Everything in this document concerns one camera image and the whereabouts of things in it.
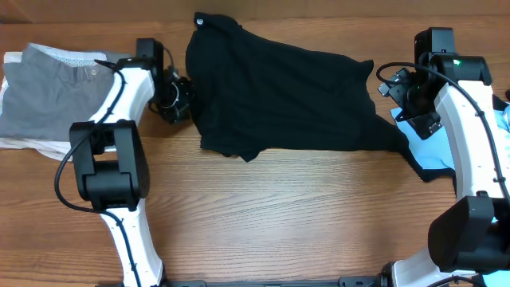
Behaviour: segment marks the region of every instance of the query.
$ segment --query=black joint housing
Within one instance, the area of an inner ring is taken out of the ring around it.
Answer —
[[[74,123],[69,131],[71,147],[90,129],[93,122]],[[116,147],[117,160],[96,161],[94,155],[106,147]],[[149,168],[134,120],[101,124],[73,154],[78,191],[83,200],[91,201],[94,210],[127,207],[136,210],[138,201],[149,191]]]

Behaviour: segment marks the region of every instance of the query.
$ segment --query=table surface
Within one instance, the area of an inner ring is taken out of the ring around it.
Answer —
[[[249,21],[250,32],[305,49],[340,53],[375,68],[414,60],[414,35],[453,27],[457,51],[487,60],[495,94],[510,88],[508,17],[328,18]],[[188,22],[0,26],[0,52],[28,42],[69,50],[135,52],[154,37],[184,72]],[[387,120],[395,104],[367,89]],[[170,126],[145,112],[139,126],[151,170],[147,216],[173,280],[336,279],[377,273],[426,246],[430,223],[455,202],[452,179],[423,183],[386,151],[270,149],[253,162],[199,148],[192,123]],[[0,285],[92,286],[121,281],[112,238],[99,216],[67,209],[53,191],[58,162],[34,150],[0,151]],[[61,180],[87,205],[73,168]]]

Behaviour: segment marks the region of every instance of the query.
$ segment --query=black cable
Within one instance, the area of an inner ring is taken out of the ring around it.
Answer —
[[[424,65],[416,65],[416,64],[408,63],[408,62],[392,62],[392,63],[382,65],[379,69],[377,69],[377,72],[375,73],[376,77],[381,82],[386,83],[386,84],[392,84],[392,85],[402,84],[402,82],[389,81],[389,80],[381,77],[381,72],[384,69],[389,68],[389,67],[395,67],[395,66],[412,67],[415,69],[419,69],[419,70],[431,73],[434,76],[440,77],[441,79],[447,81],[450,85],[452,85],[459,92],[461,92],[462,95],[464,95],[466,100],[468,100],[468,102],[473,106],[473,108],[475,109],[475,112],[480,117],[481,123],[484,125],[485,133],[487,134],[488,144],[490,145],[490,148],[491,148],[492,160],[494,161],[494,170],[496,171],[496,181],[500,184],[501,191],[503,192],[503,195],[507,199],[508,205],[510,206],[510,195],[508,194],[508,189],[505,184],[506,178],[503,176],[503,173],[501,171],[500,159],[497,155],[497,150],[496,150],[496,143],[494,143],[494,137],[492,136],[491,129],[488,125],[487,119],[485,118],[485,113],[478,106],[477,102],[455,81],[453,81],[452,79],[448,78],[447,76],[445,76],[437,71],[434,71],[428,67],[425,67]]]
[[[447,284],[450,282],[455,282],[457,285],[459,285],[459,281],[468,282],[470,284],[473,284],[476,287],[487,287],[487,285],[485,285],[484,283],[474,281],[473,279],[469,279],[469,278],[461,277],[461,276],[452,276],[452,277],[445,278],[443,280],[437,281],[436,283],[433,283],[432,285],[429,285],[429,287],[440,287],[440,286],[443,286],[444,284]]]
[[[62,175],[62,171],[64,170],[65,164],[68,162],[69,158],[71,158],[71,156],[77,150],[77,148],[85,140],[87,140],[89,138],[89,136],[93,132],[95,132],[99,128],[99,126],[102,123],[104,123],[104,121],[112,114],[112,110],[115,107],[115,105],[117,104],[117,102],[119,101],[120,96],[122,95],[122,93],[124,91],[124,86],[126,85],[126,81],[124,79],[124,75],[118,69],[113,68],[114,67],[113,63],[109,63],[111,65],[105,65],[104,62],[102,62],[102,61],[96,61],[96,62],[98,64],[100,64],[100,65],[104,65],[104,66],[112,69],[114,73],[118,73],[119,74],[120,79],[121,79],[120,90],[117,93],[115,99],[113,100],[112,105],[107,109],[107,111],[104,114],[104,116],[100,120],[98,120],[97,123],[94,124],[94,126],[90,130],[88,130],[88,132],[78,140],[78,142],[76,143],[76,145],[74,147],[71,147],[71,149],[68,151],[67,154],[65,154],[63,160],[61,161],[61,164],[58,166],[57,173],[55,174],[55,183],[54,183],[55,184],[55,194],[57,194],[58,199],[65,206],[67,206],[70,209],[78,210],[78,211],[83,211],[83,212],[89,212],[89,213],[93,213],[93,214],[104,214],[104,215],[109,216],[113,220],[115,220],[116,225],[120,228],[120,232],[122,233],[122,236],[124,237],[124,242],[126,243],[127,257],[129,258],[129,263],[131,264],[131,271],[133,271],[133,273],[135,274],[136,284],[137,284],[138,287],[142,287],[142,284],[140,282],[140,278],[139,278],[139,275],[138,275],[138,271],[136,270],[135,260],[133,259],[133,254],[131,252],[131,247],[129,246],[128,236],[126,234],[126,230],[124,229],[124,226],[123,226],[122,222],[120,221],[120,219],[118,217],[116,217],[113,213],[108,212],[106,210],[100,211],[100,210],[93,210],[92,208],[76,206],[76,205],[68,202],[64,198],[64,196],[62,196],[61,189],[60,189],[61,175]]]

